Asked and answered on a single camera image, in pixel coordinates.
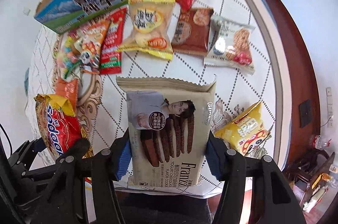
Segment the Franzzi chocolate cookie pack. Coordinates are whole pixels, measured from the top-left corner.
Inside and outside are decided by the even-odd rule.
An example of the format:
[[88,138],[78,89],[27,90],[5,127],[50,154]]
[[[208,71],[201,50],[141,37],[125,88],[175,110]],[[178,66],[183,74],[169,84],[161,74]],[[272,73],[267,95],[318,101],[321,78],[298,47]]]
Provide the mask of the Franzzi chocolate cookie pack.
[[186,188],[200,180],[216,82],[116,78],[126,94],[133,174],[130,184]]

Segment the colourful candy ball bag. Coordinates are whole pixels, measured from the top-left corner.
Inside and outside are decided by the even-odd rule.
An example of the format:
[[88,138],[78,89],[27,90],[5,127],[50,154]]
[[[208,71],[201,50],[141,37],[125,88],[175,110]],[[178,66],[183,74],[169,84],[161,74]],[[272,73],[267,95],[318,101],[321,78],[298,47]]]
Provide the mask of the colourful candy ball bag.
[[63,80],[66,80],[80,66],[80,52],[75,44],[76,41],[68,36],[57,52],[57,67]]

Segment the Sedaap instant noodle pack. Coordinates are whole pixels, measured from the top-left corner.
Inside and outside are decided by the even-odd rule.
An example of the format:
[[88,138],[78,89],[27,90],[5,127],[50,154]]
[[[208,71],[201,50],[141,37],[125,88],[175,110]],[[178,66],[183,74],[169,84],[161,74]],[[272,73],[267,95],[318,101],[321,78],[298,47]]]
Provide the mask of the Sedaap instant noodle pack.
[[38,94],[34,100],[40,134],[53,160],[64,155],[79,139],[88,139],[69,99]]

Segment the small yellow panda snack bag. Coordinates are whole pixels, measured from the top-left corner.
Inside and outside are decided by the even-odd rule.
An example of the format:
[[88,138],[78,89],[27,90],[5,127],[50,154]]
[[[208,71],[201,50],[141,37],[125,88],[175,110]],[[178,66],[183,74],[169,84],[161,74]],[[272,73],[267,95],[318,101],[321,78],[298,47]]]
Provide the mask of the small yellow panda snack bag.
[[230,145],[230,148],[240,154],[253,156],[253,152],[270,135],[263,124],[261,106],[261,101],[252,104],[223,128],[217,130],[214,136],[223,139]]

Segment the plastic water bottle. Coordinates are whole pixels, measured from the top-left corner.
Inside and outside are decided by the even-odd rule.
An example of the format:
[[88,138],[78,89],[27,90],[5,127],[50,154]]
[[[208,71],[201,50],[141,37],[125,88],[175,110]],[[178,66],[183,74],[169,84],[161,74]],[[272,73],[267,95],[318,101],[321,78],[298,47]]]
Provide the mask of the plastic water bottle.
[[317,150],[323,150],[331,145],[331,139],[321,135],[313,135],[309,145]]

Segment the white power strip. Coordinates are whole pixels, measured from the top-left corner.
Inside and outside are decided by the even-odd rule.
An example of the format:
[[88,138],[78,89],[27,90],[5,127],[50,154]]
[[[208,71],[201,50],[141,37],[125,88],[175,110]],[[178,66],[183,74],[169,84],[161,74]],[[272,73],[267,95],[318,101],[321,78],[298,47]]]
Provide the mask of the white power strip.
[[328,111],[328,128],[333,127],[333,96],[331,87],[326,88],[326,96],[327,96],[327,111]]

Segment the orange puffed snack bag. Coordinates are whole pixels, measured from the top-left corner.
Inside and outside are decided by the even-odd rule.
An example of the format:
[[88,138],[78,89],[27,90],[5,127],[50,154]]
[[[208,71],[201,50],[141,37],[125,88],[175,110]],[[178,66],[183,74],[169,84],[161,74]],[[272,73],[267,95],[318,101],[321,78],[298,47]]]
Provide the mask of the orange puffed snack bag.
[[79,80],[77,78],[67,82],[58,78],[55,83],[55,94],[69,99],[74,110],[77,107]]

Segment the red spicy strip packet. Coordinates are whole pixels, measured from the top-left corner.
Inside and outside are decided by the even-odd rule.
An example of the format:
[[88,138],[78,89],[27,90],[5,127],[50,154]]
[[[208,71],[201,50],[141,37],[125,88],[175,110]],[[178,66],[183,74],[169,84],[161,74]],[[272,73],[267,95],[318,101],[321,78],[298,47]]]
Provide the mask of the red spicy strip packet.
[[121,72],[121,52],[118,46],[123,40],[123,29],[127,7],[123,6],[105,15],[105,21],[110,25],[101,47],[100,74],[119,74]]

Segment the panda sunflower seed bag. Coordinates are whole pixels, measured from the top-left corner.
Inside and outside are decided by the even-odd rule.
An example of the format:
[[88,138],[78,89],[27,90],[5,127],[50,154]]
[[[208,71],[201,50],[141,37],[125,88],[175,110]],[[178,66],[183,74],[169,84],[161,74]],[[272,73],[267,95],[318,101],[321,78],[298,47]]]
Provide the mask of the panda sunflower seed bag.
[[77,29],[76,41],[80,49],[81,70],[89,74],[99,74],[101,47],[110,26],[110,20],[88,21]]

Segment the white oat cookie packet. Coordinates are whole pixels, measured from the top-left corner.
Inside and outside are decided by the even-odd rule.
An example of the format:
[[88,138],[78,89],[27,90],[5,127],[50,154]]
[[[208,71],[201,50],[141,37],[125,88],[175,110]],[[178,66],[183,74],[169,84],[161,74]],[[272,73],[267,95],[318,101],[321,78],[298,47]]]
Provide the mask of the white oat cookie packet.
[[238,68],[254,74],[249,38],[255,27],[219,15],[212,15],[211,21],[217,35],[204,58],[204,65]]

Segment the brown cracker packet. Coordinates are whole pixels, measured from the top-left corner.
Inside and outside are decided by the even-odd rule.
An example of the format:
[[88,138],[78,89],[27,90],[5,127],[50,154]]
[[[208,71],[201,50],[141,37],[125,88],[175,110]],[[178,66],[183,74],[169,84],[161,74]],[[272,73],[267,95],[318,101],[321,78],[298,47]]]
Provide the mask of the brown cracker packet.
[[174,52],[206,56],[208,52],[212,8],[180,11],[171,45]]

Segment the yellow biscuit snack bag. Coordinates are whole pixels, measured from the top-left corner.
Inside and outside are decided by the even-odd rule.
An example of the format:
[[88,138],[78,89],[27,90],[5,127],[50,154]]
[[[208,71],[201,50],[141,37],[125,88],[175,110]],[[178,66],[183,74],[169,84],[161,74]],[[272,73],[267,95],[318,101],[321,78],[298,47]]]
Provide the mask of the yellow biscuit snack bag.
[[118,52],[140,51],[171,61],[173,49],[167,34],[175,0],[128,0],[132,31]]

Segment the white diamond pattern bedspread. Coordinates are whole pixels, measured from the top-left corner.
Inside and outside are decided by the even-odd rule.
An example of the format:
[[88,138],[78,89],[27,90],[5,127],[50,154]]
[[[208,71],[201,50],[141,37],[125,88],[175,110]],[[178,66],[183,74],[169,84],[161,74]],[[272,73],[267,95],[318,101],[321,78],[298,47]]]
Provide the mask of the white diamond pattern bedspread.
[[[123,77],[164,77],[206,84],[216,81],[211,129],[217,131],[250,105],[262,102],[262,119],[271,131],[263,145],[264,153],[274,158],[279,168],[287,162],[290,143],[291,86],[285,52],[276,24],[262,0],[197,0],[197,8],[210,7],[216,15],[255,27],[250,35],[250,51],[255,73],[250,75],[232,67],[204,65],[200,56],[174,53],[166,61],[147,53],[126,51],[122,55]],[[42,26],[35,41],[29,67],[28,102],[29,139],[40,136],[34,98],[52,93],[60,71],[56,53],[65,37]]]

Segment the black wall panel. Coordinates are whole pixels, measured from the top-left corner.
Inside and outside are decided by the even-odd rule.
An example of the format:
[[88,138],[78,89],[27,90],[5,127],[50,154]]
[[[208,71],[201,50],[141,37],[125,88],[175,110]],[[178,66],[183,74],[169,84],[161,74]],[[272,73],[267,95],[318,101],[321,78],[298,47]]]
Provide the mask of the black wall panel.
[[311,100],[308,99],[299,104],[298,109],[300,114],[300,127],[304,128],[312,121]]

